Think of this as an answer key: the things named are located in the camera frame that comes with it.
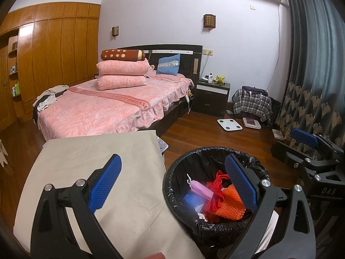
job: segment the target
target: curtain with leaf pattern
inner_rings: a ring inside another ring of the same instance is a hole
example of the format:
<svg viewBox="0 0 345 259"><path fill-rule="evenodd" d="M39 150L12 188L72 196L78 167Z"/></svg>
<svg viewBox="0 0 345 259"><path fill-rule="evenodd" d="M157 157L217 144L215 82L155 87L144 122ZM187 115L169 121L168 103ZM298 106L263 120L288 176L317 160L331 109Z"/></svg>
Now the curtain with leaf pattern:
<svg viewBox="0 0 345 259"><path fill-rule="evenodd" d="M330 0L289 0L289 5L290 74L276 123L287 144L317 159L290 132L299 128L344 147L345 23Z"/></svg>

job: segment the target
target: bed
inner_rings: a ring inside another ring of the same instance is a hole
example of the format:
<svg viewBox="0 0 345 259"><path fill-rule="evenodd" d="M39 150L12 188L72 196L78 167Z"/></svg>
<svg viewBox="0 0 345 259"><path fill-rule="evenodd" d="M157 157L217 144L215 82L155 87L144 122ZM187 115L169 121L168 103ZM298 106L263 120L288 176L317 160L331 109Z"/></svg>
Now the bed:
<svg viewBox="0 0 345 259"><path fill-rule="evenodd" d="M147 78L142 87L98 91L97 80L70 88L58 101L38 113L46 141L55 138L156 130L162 135L186 111L188 87L199 79L202 46L147 45L141 49L155 69L162 57L180 53L179 83Z"/></svg>

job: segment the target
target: blue pillow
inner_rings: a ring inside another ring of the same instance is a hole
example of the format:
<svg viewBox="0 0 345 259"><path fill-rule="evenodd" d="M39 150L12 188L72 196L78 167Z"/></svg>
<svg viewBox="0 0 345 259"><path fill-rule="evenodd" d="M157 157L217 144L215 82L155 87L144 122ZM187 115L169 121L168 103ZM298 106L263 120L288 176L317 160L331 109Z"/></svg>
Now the blue pillow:
<svg viewBox="0 0 345 259"><path fill-rule="evenodd" d="M157 74L168 74L176 76L180 68L181 54L171 57L163 57L158 60Z"/></svg>

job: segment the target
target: black headboard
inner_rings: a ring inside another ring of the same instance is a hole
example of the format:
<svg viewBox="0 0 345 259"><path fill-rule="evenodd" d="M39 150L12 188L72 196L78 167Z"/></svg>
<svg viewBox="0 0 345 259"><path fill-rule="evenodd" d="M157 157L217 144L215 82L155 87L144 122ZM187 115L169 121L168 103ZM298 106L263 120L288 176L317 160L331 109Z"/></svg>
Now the black headboard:
<svg viewBox="0 0 345 259"><path fill-rule="evenodd" d="M158 66L158 60L162 57L170 57L178 53L180 57L180 68L178 72L185 77L192 79L197 83L200 76L200 64L202 56L202 46L199 45L178 45L178 44L161 44L161 45L142 45L127 46L121 49L143 50L150 65Z"/></svg>

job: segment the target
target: pink folded blanket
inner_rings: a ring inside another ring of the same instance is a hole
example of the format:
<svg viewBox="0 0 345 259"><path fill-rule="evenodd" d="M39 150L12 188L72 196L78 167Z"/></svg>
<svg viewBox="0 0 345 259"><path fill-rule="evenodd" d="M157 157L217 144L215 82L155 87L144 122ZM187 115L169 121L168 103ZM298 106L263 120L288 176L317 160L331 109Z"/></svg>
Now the pink folded blanket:
<svg viewBox="0 0 345 259"><path fill-rule="evenodd" d="M130 88L141 85L146 85L144 76L103 75L97 79L98 90Z"/></svg>
<svg viewBox="0 0 345 259"><path fill-rule="evenodd" d="M143 61L105 60L97 64L100 75L144 76L152 70L147 59Z"/></svg>
<svg viewBox="0 0 345 259"><path fill-rule="evenodd" d="M182 79L185 78L185 76L182 74L177 74L176 76L168 74L156 74L156 71L152 70L146 74L146 77L150 79L163 80L173 83L179 83L180 81L182 81Z"/></svg>

